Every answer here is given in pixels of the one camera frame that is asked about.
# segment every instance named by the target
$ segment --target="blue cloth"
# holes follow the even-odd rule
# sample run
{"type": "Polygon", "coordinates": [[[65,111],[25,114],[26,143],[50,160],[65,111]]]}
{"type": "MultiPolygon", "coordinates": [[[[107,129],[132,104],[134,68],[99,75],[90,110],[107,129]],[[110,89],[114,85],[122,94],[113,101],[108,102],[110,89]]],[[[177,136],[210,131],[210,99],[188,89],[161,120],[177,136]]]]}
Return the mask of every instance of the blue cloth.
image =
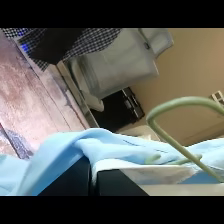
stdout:
{"type": "MultiPolygon", "coordinates": [[[[215,139],[190,146],[188,150],[203,154],[203,162],[222,171],[223,148],[224,139],[215,139]]],[[[0,195],[38,195],[83,155],[91,165],[107,158],[144,164],[146,158],[158,153],[161,158],[154,163],[158,165],[184,158],[167,143],[145,141],[100,128],[57,133],[29,161],[0,156],[0,195]]]]}

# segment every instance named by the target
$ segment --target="black object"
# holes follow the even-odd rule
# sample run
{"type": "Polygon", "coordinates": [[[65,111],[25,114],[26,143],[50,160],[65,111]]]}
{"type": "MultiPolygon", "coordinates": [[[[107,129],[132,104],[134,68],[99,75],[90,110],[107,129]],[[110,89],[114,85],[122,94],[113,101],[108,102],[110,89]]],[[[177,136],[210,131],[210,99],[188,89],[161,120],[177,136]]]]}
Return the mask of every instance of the black object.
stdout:
{"type": "Polygon", "coordinates": [[[140,103],[130,88],[125,88],[103,100],[104,111],[91,109],[93,116],[101,128],[116,132],[120,128],[135,123],[145,116],[140,103]]]}
{"type": "Polygon", "coordinates": [[[89,160],[83,156],[38,196],[148,196],[120,170],[100,171],[92,185],[89,160]]]}
{"type": "Polygon", "coordinates": [[[149,196],[120,170],[97,173],[97,196],[149,196]]]}
{"type": "Polygon", "coordinates": [[[86,28],[48,28],[30,57],[56,65],[86,28]]]}
{"type": "Polygon", "coordinates": [[[83,156],[45,188],[39,196],[88,196],[90,171],[89,160],[83,156]]]}

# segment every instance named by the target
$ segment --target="plaid fabric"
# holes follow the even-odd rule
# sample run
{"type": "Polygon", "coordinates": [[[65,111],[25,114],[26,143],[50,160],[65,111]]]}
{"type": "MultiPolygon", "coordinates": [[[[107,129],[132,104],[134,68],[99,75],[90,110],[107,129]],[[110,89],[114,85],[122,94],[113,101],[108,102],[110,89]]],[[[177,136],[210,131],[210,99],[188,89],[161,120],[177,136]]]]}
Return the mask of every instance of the plaid fabric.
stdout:
{"type": "MultiPolygon", "coordinates": [[[[41,41],[46,30],[47,28],[2,28],[2,31],[8,38],[23,36],[19,40],[19,43],[28,56],[30,56],[31,52],[41,41]]],[[[80,56],[95,51],[102,51],[114,41],[120,31],[121,28],[87,28],[61,60],[66,61],[72,56],[80,56]]],[[[47,62],[41,60],[32,60],[42,71],[49,65],[47,62]]]]}

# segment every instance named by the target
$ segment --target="wall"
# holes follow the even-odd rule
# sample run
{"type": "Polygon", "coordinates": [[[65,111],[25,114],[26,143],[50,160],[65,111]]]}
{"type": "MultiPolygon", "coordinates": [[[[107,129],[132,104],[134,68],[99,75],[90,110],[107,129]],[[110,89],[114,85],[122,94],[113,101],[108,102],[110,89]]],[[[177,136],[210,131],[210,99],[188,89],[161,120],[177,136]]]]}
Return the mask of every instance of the wall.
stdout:
{"type": "MultiPolygon", "coordinates": [[[[169,31],[174,46],[156,61],[160,76],[131,87],[146,114],[173,98],[208,97],[217,90],[224,92],[224,29],[170,28],[169,31]]],[[[158,123],[181,143],[190,144],[222,131],[223,121],[208,109],[188,107],[167,112],[158,123]]],[[[145,118],[134,126],[142,124],[145,118]]]]}

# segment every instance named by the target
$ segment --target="checkered cloth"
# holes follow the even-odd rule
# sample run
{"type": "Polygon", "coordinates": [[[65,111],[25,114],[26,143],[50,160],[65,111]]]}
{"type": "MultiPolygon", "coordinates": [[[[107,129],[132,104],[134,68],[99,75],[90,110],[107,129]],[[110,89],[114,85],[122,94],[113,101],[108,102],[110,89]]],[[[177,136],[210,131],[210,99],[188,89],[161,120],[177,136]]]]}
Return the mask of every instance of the checkered cloth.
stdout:
{"type": "MultiPolygon", "coordinates": [[[[47,28],[1,28],[7,38],[22,36],[19,44],[30,57],[31,52],[36,48],[41,38],[44,36],[47,28]]],[[[108,47],[120,33],[121,28],[87,28],[81,36],[74,42],[62,61],[68,60],[72,56],[80,56],[95,51],[102,51],[108,47]]],[[[44,71],[48,63],[32,59],[38,67],[44,71]]]]}

